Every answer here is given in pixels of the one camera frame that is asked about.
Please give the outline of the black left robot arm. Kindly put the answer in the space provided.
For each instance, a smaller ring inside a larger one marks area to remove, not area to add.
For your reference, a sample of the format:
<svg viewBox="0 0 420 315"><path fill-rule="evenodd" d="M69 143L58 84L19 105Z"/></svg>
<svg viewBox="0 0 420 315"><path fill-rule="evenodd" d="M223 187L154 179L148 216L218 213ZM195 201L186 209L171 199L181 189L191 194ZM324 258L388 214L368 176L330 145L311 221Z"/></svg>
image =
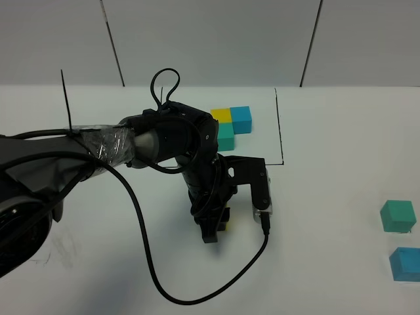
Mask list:
<svg viewBox="0 0 420 315"><path fill-rule="evenodd" d="M226 160L218 122L207 112L167 101L117 125L34 131L1 137L1 274L26 262L62 218L64 198L81 181L126 165L168 173L175 159L204 242L230 218Z"/></svg>

